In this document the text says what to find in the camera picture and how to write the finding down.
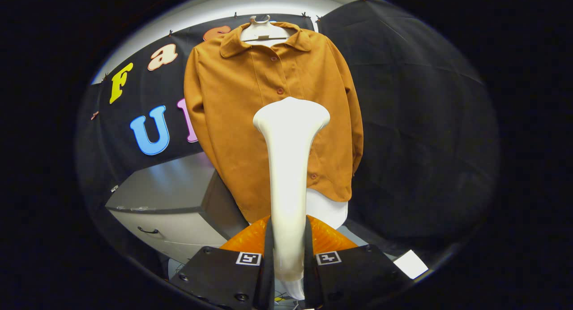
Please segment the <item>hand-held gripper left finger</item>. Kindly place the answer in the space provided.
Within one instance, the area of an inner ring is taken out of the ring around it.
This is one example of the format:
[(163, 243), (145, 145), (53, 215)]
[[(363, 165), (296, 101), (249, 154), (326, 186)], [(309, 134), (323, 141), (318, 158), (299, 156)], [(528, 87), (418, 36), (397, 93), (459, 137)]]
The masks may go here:
[(220, 248), (203, 246), (171, 279), (201, 310), (274, 309), (274, 237), (270, 216)]

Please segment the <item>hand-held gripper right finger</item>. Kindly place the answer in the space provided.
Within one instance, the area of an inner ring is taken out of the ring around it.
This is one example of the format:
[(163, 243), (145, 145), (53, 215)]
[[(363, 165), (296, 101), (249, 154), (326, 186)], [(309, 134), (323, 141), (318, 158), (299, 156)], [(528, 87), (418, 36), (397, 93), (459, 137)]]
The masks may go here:
[(411, 284), (378, 246), (358, 246), (312, 216), (304, 247), (304, 297), (315, 310), (380, 310)]

